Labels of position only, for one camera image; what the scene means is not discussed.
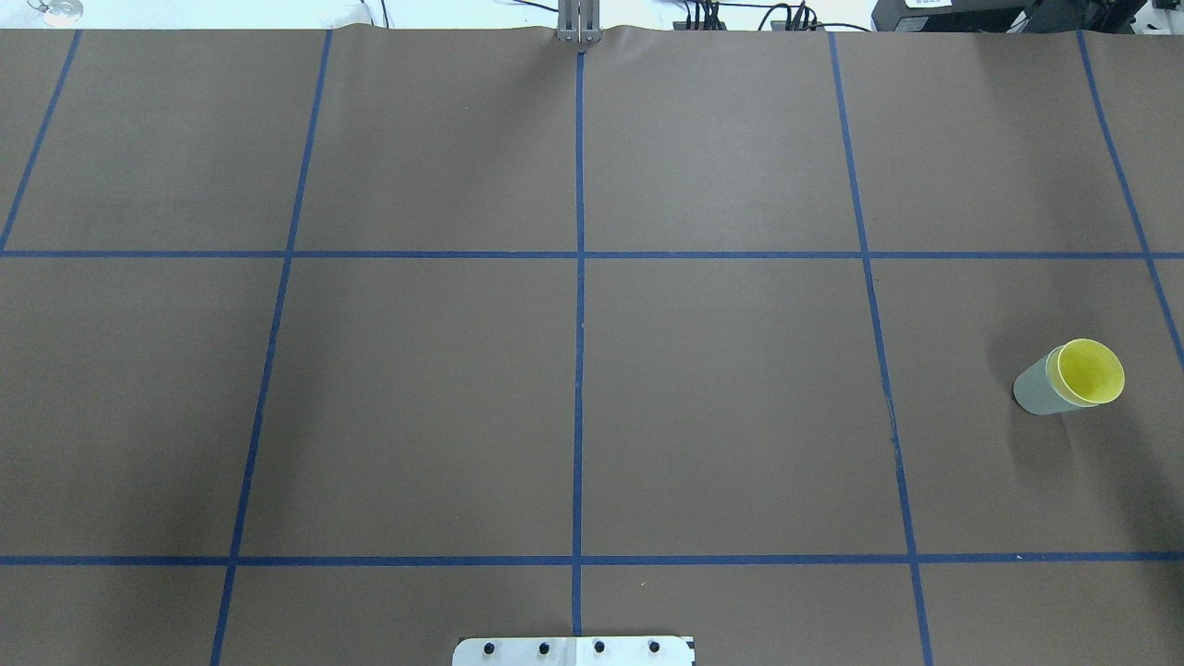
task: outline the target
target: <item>clear glass object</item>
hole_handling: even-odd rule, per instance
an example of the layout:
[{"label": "clear glass object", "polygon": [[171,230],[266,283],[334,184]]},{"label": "clear glass object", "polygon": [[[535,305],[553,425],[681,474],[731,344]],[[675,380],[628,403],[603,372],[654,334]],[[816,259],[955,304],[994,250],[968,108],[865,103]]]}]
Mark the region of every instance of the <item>clear glass object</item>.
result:
[{"label": "clear glass object", "polygon": [[49,0],[41,4],[41,19],[53,27],[67,27],[82,18],[79,0]]}]

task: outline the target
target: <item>paper cup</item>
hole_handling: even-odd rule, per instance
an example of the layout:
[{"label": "paper cup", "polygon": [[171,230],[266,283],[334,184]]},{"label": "paper cup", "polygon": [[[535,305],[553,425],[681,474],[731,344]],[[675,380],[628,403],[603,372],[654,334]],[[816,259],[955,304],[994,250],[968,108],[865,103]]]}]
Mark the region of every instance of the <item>paper cup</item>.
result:
[{"label": "paper cup", "polygon": [[1031,414],[1061,414],[1113,402],[1126,385],[1114,352],[1094,340],[1070,340],[1025,370],[1011,386]]}]

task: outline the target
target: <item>gray tabletop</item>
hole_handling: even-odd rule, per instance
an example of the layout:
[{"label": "gray tabletop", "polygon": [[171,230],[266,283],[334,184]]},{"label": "gray tabletop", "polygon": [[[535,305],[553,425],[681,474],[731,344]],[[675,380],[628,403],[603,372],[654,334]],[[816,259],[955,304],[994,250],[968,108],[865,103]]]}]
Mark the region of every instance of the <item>gray tabletop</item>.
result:
[{"label": "gray tabletop", "polygon": [[1184,41],[553,39],[0,34],[0,662],[1184,661]]}]

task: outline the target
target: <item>white bracket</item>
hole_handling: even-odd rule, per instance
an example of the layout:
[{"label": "white bracket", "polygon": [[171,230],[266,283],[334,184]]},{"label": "white bracket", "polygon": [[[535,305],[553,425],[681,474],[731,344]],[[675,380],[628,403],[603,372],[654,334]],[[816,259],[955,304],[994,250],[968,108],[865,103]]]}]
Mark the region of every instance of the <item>white bracket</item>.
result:
[{"label": "white bracket", "polygon": [[600,0],[559,0],[555,36],[572,44],[600,41]]},{"label": "white bracket", "polygon": [[695,666],[695,639],[580,636],[466,639],[452,666]]}]

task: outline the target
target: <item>horizontal blue line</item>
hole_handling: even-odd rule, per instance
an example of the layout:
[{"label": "horizontal blue line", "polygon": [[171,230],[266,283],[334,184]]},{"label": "horizontal blue line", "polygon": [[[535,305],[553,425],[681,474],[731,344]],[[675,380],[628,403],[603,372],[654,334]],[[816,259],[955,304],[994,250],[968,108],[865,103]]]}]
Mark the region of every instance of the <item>horizontal blue line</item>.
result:
[{"label": "horizontal blue line", "polygon": [[393,258],[393,260],[574,260],[577,252],[565,251],[448,251],[448,250],[297,250],[297,258]]},{"label": "horizontal blue line", "polygon": [[4,555],[0,566],[226,566],[226,559],[168,555]]},{"label": "horizontal blue line", "polygon": [[[948,552],[919,553],[921,564],[1029,562],[1184,562],[1184,551]],[[8,555],[0,566],[225,566],[226,557],[120,555]],[[734,566],[908,564],[907,553],[870,555],[495,555],[495,556],[327,556],[239,557],[239,566]]]},{"label": "horizontal blue line", "polygon": [[283,250],[5,250],[0,257],[17,258],[283,258]]},{"label": "horizontal blue line", "polygon": [[[875,260],[1143,260],[1141,252],[871,251]],[[574,260],[574,251],[297,250],[295,258]],[[1152,252],[1184,260],[1184,252]],[[283,258],[284,250],[4,250],[0,258]],[[858,260],[857,251],[588,251],[587,260]]]}]

